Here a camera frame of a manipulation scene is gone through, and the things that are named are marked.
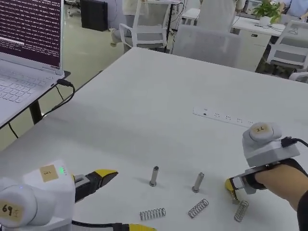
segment gray floor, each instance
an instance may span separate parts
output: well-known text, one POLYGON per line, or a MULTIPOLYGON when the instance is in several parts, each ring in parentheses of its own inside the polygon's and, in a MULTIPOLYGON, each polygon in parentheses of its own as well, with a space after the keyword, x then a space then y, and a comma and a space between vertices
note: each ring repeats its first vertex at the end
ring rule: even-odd
MULTIPOLYGON (((123 46, 119 44, 116 48, 110 46, 110 32, 99 32, 83 29, 81 18, 77 13, 72 18, 65 17, 64 25, 64 69, 72 75, 68 78, 76 88, 104 70, 123 54, 123 46)), ((60 87, 61 94, 68 96, 70 89, 60 87)), ((43 112, 48 111, 61 102, 56 90, 52 90, 40 101, 43 112)), ((13 129, 18 136, 23 135, 32 126, 30 112, 26 110, 12 123, 13 129)), ((8 126, 0 130, 0 151, 15 140, 8 126)))

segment black glove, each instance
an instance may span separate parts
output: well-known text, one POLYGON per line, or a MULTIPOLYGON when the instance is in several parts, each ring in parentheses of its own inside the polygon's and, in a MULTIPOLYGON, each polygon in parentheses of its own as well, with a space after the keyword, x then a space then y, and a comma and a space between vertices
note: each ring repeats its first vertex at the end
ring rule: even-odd
MULTIPOLYGON (((301 167, 301 165, 294 159, 285 159, 285 160, 281 160, 279 161, 278 164, 276 165, 272 165, 272 166, 269 166, 268 167, 268 170, 270 169, 273 169, 275 168, 276 166, 278 165, 288 165, 290 167, 294 167, 296 168, 297 170, 301 171, 302 173, 304 173, 306 175, 306 177, 308 177, 308 174, 307 172, 301 167)), ((246 182, 249 184, 249 186, 251 186, 252 188, 254 189, 259 189, 259 190, 263 190, 263 189, 266 189, 266 187, 263 185, 263 184, 260 184, 256 181, 256 178, 255 178, 255 174, 256 173, 252 173, 252 174, 249 174, 247 176, 245 176, 245 180, 246 182)))

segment metal cylinder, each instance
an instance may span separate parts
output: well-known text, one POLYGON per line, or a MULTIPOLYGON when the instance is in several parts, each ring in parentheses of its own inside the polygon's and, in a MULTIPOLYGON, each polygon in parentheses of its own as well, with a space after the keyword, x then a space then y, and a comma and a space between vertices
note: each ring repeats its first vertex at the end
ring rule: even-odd
POLYGON ((197 180, 196 180, 194 186, 192 187, 192 191, 194 193, 198 193, 199 192, 199 188, 200 188, 201 182, 203 181, 203 178, 204 178, 204 173, 200 172, 198 177, 197 177, 197 180))
POLYGON ((156 186, 156 179, 157 179, 157 175, 158 175, 158 170, 159 170, 158 166, 155 166, 153 168, 152 178, 151 178, 151 181, 150 181, 150 185, 152 187, 156 186))

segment power strip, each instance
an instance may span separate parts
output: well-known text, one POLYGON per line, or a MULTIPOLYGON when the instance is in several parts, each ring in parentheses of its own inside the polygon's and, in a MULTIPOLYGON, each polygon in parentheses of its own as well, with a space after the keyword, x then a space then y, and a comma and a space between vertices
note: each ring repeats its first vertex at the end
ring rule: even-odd
POLYGON ((202 116, 209 119, 218 120, 221 122, 235 124, 244 128, 250 128, 255 122, 252 120, 244 119, 241 116, 232 116, 225 113, 220 113, 216 110, 206 107, 194 107, 193 113, 197 116, 202 116))

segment black sleeve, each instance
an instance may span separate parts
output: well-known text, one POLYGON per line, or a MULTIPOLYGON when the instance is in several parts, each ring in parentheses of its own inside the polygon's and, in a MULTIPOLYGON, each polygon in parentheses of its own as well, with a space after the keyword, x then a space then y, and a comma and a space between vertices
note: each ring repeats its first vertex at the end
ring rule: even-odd
POLYGON ((300 231, 308 230, 308 191, 299 200, 297 207, 297 219, 300 231))

